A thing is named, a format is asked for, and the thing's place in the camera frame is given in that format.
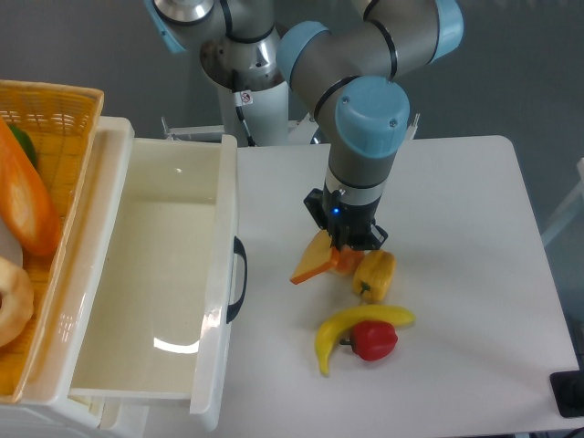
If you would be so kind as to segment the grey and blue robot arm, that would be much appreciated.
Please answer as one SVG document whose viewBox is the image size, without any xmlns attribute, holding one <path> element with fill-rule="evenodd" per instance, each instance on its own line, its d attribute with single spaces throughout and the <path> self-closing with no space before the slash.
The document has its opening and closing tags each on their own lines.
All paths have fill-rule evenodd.
<svg viewBox="0 0 584 438">
<path fill-rule="evenodd" d="M 361 23 L 343 34 L 306 21 L 280 32 L 271 1 L 149 1 L 173 53 L 194 49 L 217 89 L 224 132 L 242 146 L 289 139 L 295 93 L 330 143 L 322 189 L 305 199 L 334 247 L 371 250 L 386 232 L 375 213 L 408 129 L 396 78 L 457 49 L 455 1 L 358 1 Z"/>
</svg>

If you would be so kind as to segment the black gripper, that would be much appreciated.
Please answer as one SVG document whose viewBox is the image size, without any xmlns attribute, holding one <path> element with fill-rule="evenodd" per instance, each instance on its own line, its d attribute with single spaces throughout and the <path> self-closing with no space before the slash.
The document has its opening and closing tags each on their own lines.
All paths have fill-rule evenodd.
<svg viewBox="0 0 584 438">
<path fill-rule="evenodd" d="M 340 190 L 330 192 L 313 189 L 304 199 L 310 215 L 321 230 L 326 230 L 331 246 L 340 250 L 350 246 L 354 250 L 378 250 L 388 233 L 376 223 L 375 214 L 380 198 L 367 204 L 346 201 Z"/>
</svg>

